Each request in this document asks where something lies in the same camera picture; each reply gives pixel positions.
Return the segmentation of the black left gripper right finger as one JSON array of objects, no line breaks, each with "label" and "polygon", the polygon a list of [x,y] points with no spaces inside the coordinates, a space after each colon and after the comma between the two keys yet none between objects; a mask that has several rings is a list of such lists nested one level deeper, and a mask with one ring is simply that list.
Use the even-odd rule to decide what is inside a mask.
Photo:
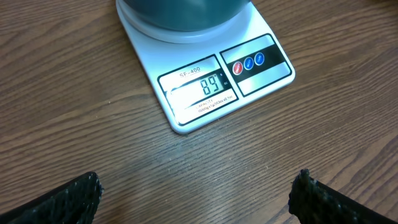
[{"label": "black left gripper right finger", "polygon": [[397,224],[327,185],[302,169],[292,182],[289,213],[303,224]]}]

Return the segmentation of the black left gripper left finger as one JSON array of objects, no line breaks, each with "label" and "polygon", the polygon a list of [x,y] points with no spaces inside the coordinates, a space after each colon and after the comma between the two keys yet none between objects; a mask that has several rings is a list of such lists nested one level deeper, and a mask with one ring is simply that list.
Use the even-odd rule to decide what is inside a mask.
[{"label": "black left gripper left finger", "polygon": [[73,180],[1,215],[1,223],[92,224],[103,187],[95,172]]}]

